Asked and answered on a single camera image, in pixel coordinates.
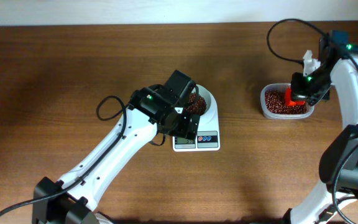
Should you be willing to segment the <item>orange measuring scoop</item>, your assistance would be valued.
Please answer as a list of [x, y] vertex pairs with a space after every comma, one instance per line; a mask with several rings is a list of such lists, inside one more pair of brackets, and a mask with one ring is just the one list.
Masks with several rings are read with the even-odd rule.
[[291, 88], [288, 87], [285, 91], [284, 94], [284, 100], [285, 100], [285, 105], [286, 106], [301, 106], [301, 105], [305, 105], [306, 101], [294, 101], [291, 98]]

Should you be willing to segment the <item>red beans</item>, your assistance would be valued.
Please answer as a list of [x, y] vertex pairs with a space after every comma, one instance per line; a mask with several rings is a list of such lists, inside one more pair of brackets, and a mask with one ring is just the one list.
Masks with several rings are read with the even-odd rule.
[[276, 114], [305, 114], [308, 112], [306, 105], [286, 106], [284, 93], [273, 90], [265, 92], [265, 105], [270, 112]]

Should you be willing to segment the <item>white bowl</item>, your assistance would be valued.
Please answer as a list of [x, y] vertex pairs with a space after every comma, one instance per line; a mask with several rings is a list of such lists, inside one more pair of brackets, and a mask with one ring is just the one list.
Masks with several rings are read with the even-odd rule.
[[198, 85], [198, 94], [196, 94], [196, 90], [193, 89], [188, 101], [190, 105], [185, 108], [185, 111], [190, 114], [202, 116], [208, 112], [211, 106], [210, 92], [206, 88]]

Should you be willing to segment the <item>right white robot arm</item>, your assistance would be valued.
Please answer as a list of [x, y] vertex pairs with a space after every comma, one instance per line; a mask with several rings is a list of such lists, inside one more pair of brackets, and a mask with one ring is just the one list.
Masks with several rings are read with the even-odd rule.
[[332, 30], [319, 40], [318, 60], [319, 67], [304, 62], [303, 73], [293, 74], [290, 97], [314, 106], [335, 87], [343, 130], [321, 156], [318, 183], [286, 212], [283, 223], [327, 223], [358, 200], [358, 45], [348, 43], [347, 33]]

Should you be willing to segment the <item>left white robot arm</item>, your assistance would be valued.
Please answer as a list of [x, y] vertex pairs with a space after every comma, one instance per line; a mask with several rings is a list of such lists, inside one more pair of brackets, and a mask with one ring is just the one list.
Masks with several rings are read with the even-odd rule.
[[136, 90], [111, 132], [57, 182], [44, 177], [34, 195], [32, 223], [100, 223], [94, 214], [104, 192], [144, 145], [161, 133], [194, 140], [200, 116], [187, 113], [189, 97], [198, 91], [194, 80], [176, 70], [163, 85]]

